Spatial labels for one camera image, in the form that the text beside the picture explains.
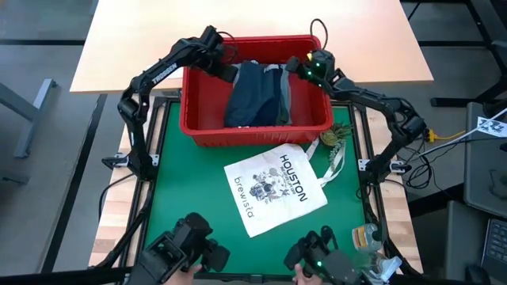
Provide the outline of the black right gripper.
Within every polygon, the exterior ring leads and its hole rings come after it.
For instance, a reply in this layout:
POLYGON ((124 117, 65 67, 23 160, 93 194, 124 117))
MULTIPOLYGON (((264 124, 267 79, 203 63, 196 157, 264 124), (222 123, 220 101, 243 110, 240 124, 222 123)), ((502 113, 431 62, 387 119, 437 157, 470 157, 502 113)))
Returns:
POLYGON ((335 58, 327 50, 314 50, 307 55, 305 63, 302 63, 298 57, 292 56, 287 61, 285 70, 293 74, 303 74, 305 79, 315 85, 325 86, 334 75, 335 58))

